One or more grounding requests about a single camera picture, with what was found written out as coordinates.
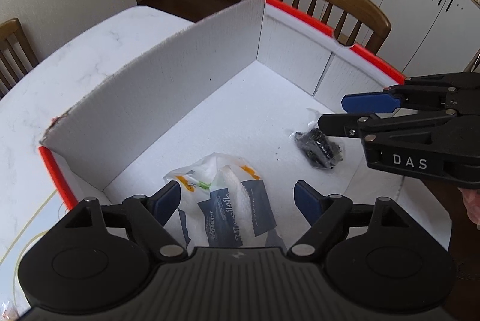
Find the person's right hand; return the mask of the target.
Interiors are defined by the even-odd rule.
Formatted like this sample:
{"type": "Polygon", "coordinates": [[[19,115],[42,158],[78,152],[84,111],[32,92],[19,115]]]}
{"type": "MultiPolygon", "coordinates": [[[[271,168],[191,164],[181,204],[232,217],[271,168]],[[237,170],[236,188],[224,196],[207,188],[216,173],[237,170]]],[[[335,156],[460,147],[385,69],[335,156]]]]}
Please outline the person's right hand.
{"type": "Polygon", "coordinates": [[[480,194],[478,190],[461,190],[463,201],[469,219],[477,226],[480,225],[480,194]]]}

